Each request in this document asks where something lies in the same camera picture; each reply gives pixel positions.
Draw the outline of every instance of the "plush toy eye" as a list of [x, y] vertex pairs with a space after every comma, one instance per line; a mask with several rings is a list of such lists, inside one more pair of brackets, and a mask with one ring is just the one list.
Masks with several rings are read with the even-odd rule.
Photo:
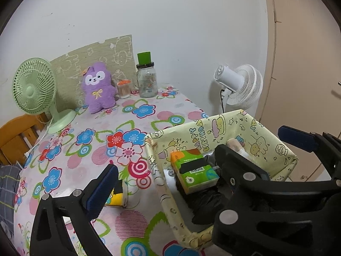
[[103, 80], [105, 78], [105, 73], [104, 71], [98, 71], [97, 74], [96, 74], [96, 77], [99, 79], [99, 80]]
[[89, 74], [85, 77], [85, 84], [89, 85], [91, 84], [91, 81], [92, 81], [92, 76]]

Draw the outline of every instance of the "plaid fabric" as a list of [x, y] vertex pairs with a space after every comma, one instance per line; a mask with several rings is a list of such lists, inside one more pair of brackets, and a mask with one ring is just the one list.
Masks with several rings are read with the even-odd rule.
[[17, 193], [21, 167], [0, 166], [0, 224], [5, 223], [13, 236], [14, 196]]

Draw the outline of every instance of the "green cap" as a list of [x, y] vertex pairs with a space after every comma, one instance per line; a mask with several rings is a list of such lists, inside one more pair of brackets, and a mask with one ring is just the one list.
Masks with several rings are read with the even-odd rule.
[[139, 65], [146, 65], [151, 63], [150, 52], [138, 53]]

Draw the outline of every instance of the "beige door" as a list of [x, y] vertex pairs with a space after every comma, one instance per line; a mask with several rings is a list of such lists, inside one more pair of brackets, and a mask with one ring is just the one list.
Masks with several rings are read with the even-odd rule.
[[[270, 88], [261, 123], [277, 134], [282, 125], [306, 132], [341, 132], [341, 33], [321, 0], [273, 0], [276, 44]], [[320, 162], [298, 156], [293, 181], [306, 181]]]

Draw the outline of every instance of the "yellow basket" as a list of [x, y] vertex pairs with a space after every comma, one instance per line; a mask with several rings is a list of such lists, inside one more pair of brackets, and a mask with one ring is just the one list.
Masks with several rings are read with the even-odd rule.
[[167, 128], [146, 135], [146, 148], [151, 174], [169, 226], [180, 245], [201, 249], [211, 244], [213, 226], [191, 232], [184, 223], [169, 190], [164, 169], [171, 166], [170, 153], [198, 148], [201, 153], [214, 150], [236, 138], [253, 162], [265, 170], [271, 180], [285, 181], [297, 164], [296, 155], [275, 135], [243, 110], [223, 113]]

